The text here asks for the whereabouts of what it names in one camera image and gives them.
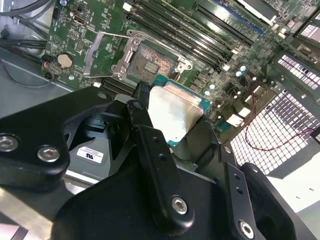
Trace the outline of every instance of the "blue ram slot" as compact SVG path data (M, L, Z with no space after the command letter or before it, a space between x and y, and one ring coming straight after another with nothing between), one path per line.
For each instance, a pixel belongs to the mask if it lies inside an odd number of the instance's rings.
M233 16L235 16L237 19L239 19L241 22L243 22L244 24L247 24L250 28L252 28L254 31L256 31L258 34L263 35L264 31L262 31L262 29L260 29L259 27L257 27L256 25L250 23L247 19L245 19L243 16L239 15L238 13L236 13L234 10L232 10L230 7L222 4L219 0L210 0L212 2L214 2L215 4L219 5L220 7L224 8L225 10L227 10L230 14L232 14Z

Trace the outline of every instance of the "ram slot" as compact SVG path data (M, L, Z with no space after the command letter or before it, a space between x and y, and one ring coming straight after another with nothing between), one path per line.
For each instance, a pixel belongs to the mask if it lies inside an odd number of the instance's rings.
M150 12L148 9L145 9L145 8L143 9L137 8L137 13L150 20L156 19L156 23L161 24L164 30L168 31L170 34L174 35L175 37L178 37L179 39L187 43L189 46L192 46L195 50L203 53L203 55L207 55L210 58L215 59L219 63L227 62L217 52L210 49L209 47L202 44L201 42L198 42L194 37L190 36L189 34L179 30L177 27L167 22L164 18L162 18L160 15L156 14L155 12Z
M106 89L107 93L112 97L115 97L117 94L125 94L132 96L135 91L135 88L130 87L122 83L121 81L115 80L111 77L106 77L102 80L103 89Z
M160 3L154 0L137 0L137 3L143 4L145 6L153 6L153 9L158 9L162 13L162 15L167 16L168 19L172 20L173 22L176 22L176 25L178 25L181 29L188 32L189 34L196 36L197 38L204 40L208 42L208 44L211 44L216 47L216 50L220 52L220 54L227 54L229 56L232 55L232 49L233 47L229 45L228 43L224 42L223 40L214 39L214 37L210 36L207 33L204 33L206 30L204 26L201 26L199 23L191 24L193 22L187 21L187 18L183 19L182 17L178 16L174 10L169 10L162 6Z
M164 7L161 7L159 9L158 7L155 7L151 5L148 2L140 1L139 3L136 4L137 8L143 10L143 11L148 11L148 12L153 12L159 16L159 18L170 28L174 29L175 31L179 32L180 34L184 35L185 37L189 38L193 42L198 43L201 45L203 48L205 48L207 51L210 51L214 53L215 55L218 55L222 60L224 61L229 61L231 58L230 51L226 50L224 51L225 47L221 47L220 43L216 42L214 39L209 37L208 35L206 37L201 36L197 34L197 30L192 27L192 26L186 26L187 23L183 22L182 24L182 19L178 19L177 16L174 18L168 16L165 14L166 10Z
M209 19L213 24L215 24L217 27L221 28L222 30L229 33L233 38L238 39L239 41L243 42L248 47L251 47L254 42L250 40L248 37L243 35L241 32L230 26L229 24L222 21L217 16L213 15L211 12L209 12L207 9L202 7L201 5L197 4L195 7L195 13L199 13L203 15L205 18Z
M193 56L194 58L200 60L201 62L211 66L215 70L220 69L220 63L218 61L216 61L215 59L212 59L211 57L205 56L203 53L197 50L194 50L192 46L186 44L184 41L174 36L173 34L170 34L169 32L163 30L161 25L155 22L153 23L152 20L141 16L137 12L131 12L129 14L129 17L133 22L145 28L148 32L152 34L156 33L163 40L172 44L174 48L177 49L179 52L185 52Z

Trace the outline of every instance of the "cable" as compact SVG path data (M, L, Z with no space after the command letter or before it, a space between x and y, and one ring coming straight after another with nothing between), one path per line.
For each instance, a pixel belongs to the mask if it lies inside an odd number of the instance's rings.
M4 72L7 74L7 76L9 77L10 81L13 82L14 84L18 85L18 86L21 86L21 87L25 87L25 88L31 88L31 89L39 89L39 88L43 88L45 86L48 86L50 83L53 82L55 76L53 75L53 73L50 72L50 74L52 75L52 78L44 83L44 84L41 84L41 85L29 85L29 84L24 84L24 83L21 83L21 82L18 82L16 81L9 73L8 69L5 67L4 65L4 62L2 61L2 59L0 59L0 65L2 66Z
M40 28L38 28L37 26L33 25L31 22L25 21L25 20L20 20L20 23L24 26L26 26L27 28L30 28L31 30L33 30L35 33L37 33L40 37L47 39L48 35L41 30Z
M46 45L47 41L43 40L29 40L29 39L0 39L0 44L36 44L36 45Z
M54 4L55 4L55 0L51 0L46 6L44 9L42 9L38 14L32 16L32 17L28 17L28 18L25 18L23 16L19 16L19 15L16 15L14 16L15 18L19 19L19 20L23 20L23 21L26 21L26 22L34 22L35 20L41 18L41 16L43 14L45 14L46 11L48 11Z
M271 151L275 151L277 149L280 149L281 147L287 145L288 143L290 143L290 141L292 141L293 139L295 139L296 137L302 137L304 135L307 135L309 134L310 132L313 132L315 129L314 128L306 128L298 133L296 133L294 136L292 136L290 139L282 142L280 145L276 146L276 147L272 147L272 148L268 148L268 149L264 149L264 148L259 148L259 147L256 147L256 146L253 146L249 139L248 139L248 128L250 126L250 124L253 122L253 120L256 118L256 103L255 103L255 95L254 93L252 92L251 93L251 96L252 96L252 104L253 104L253 111L254 111L254 115L253 115L253 118L250 120L250 122L248 123L248 125L246 126L245 128L245 135L244 135L244 140L245 142L253 149L255 150L258 150L258 151L262 151L262 152L271 152Z
M11 40L11 39L0 39L0 47L17 47L17 48L28 48L28 49L46 49L47 42L39 40Z
M17 15L27 14L27 13L30 13L34 10L41 8L49 1L50 0L38 0L38 1L31 3L27 6L24 6L22 8L13 9L13 10L7 11L7 12L0 12L0 16L1 17L12 17L12 16L17 16Z
M7 51L11 52L11 53L14 53L20 57L22 57L23 59L26 59L28 60L29 62L32 62L38 66L41 66L42 65L42 60L41 58L37 57L37 56L34 56L34 55L31 55L30 53L26 52L26 51L23 51L21 50L20 48L16 48L16 47L11 47L11 46L0 46L1 48L3 49L6 49Z
M45 50L46 46L43 45L33 45L33 44L16 44L12 45L12 47L16 48L25 48L25 49L40 49L40 50Z

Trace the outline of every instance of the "screw hole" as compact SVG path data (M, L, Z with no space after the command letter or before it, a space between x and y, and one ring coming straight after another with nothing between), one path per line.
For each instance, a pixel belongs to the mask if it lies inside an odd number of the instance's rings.
M237 180L240 180L240 177L237 174L233 175Z
M244 194L244 192L239 187L236 187L235 189L239 194L241 194L241 195Z
M250 233L251 233L250 228L248 228L247 226L244 226L244 230L245 230L248 234L250 234Z
M159 159L160 159L161 161L167 160L166 156L163 155L162 153L159 154Z
M153 141L155 141L157 144L159 143L159 139L156 136L153 137Z

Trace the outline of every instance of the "motherboard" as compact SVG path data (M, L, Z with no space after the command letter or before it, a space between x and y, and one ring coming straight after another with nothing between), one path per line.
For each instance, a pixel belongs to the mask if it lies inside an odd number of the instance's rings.
M163 75L210 101L206 114L219 132L243 126L252 114L252 93L258 101L273 84L266 68L279 51L312 64L291 42L320 6L317 0L60 2L45 50L45 67L59 82L130 93Z

